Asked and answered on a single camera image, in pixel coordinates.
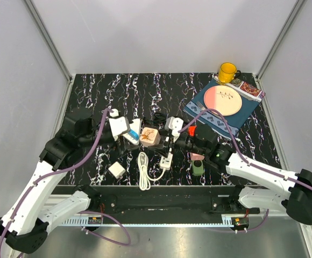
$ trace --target metal floor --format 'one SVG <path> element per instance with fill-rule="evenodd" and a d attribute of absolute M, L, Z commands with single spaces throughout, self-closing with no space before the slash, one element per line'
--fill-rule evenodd
<path fill-rule="evenodd" d="M 253 218 L 252 227 L 260 221 L 259 218 Z M 270 217 L 260 230 L 238 235 L 216 233 L 206 228 L 127 229 L 132 238 L 131 247 L 117 246 L 92 235 L 86 235 L 79 228 L 58 227 L 39 250 L 26 257 L 310 257 L 300 225 L 284 217 Z M 103 227 L 98 233 L 121 242 L 126 241 L 118 227 Z"/>

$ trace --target plate with branch design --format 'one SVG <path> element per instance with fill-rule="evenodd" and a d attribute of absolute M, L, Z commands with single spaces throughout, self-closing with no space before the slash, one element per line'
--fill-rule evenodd
<path fill-rule="evenodd" d="M 204 103 L 207 108 L 216 109 L 224 116 L 236 114 L 242 107 L 239 93 L 224 85 L 208 89 L 204 94 Z"/>

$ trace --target tabletop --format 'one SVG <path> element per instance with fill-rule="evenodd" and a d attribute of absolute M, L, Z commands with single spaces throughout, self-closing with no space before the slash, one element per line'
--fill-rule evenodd
<path fill-rule="evenodd" d="M 67 104 L 67 111 L 86 107 L 99 121 L 106 107 L 118 109 L 129 120 L 152 118 L 155 112 L 179 116 L 184 121 L 192 117 L 183 112 L 184 106 L 211 80 L 213 73 L 168 73 L 168 74 L 77 74 Z M 253 75 L 242 73 L 241 80 L 256 86 Z M 257 161 L 280 168 L 271 130 L 262 103 L 257 106 L 236 135 L 239 149 L 244 155 Z M 230 142 L 218 136 L 219 142 Z M 60 185 L 138 185 L 137 156 L 145 151 L 149 158 L 148 172 L 159 176 L 160 155 L 146 148 L 129 152 L 123 157 L 109 147 L 99 146 L 95 155 L 81 168 L 69 172 Z M 126 169 L 120 179 L 115 179 L 108 168 L 118 159 Z M 171 170 L 155 185 L 236 185 L 254 184 L 244 178 L 220 174 L 205 169 L 204 175 L 193 176 L 190 156 L 187 152 L 175 151 Z"/>

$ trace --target white cable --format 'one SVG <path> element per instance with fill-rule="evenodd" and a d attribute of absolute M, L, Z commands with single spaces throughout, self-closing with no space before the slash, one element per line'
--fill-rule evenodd
<path fill-rule="evenodd" d="M 156 178 L 150 178 L 149 175 L 147 174 L 147 165 L 149 163 L 149 159 L 145 152 L 140 152 L 137 158 L 137 163 L 138 163 L 138 168 L 139 168 L 139 188 L 142 191 L 149 190 L 151 188 L 150 181 L 157 181 L 160 180 L 166 169 L 163 169 L 162 174 Z"/>

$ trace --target yellow mug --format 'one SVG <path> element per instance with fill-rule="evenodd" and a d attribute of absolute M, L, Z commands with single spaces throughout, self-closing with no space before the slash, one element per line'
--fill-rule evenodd
<path fill-rule="evenodd" d="M 223 63 L 219 69 L 218 80 L 223 83 L 229 83 L 240 75 L 241 71 L 237 70 L 232 63 Z"/>

